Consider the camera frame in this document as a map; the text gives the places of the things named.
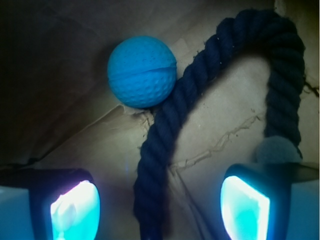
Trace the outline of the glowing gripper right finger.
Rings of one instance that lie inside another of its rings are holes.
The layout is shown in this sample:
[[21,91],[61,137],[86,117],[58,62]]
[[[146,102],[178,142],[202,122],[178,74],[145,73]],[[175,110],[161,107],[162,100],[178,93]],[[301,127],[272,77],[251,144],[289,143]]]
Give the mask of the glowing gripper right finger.
[[231,240],[318,240],[319,169],[299,163],[234,164],[220,211]]

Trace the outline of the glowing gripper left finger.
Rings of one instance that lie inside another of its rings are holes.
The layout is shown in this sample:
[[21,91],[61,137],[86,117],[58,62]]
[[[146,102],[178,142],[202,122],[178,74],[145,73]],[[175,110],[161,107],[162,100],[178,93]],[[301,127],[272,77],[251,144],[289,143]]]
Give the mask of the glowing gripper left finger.
[[87,170],[0,172],[2,240],[93,240],[100,213],[99,191]]

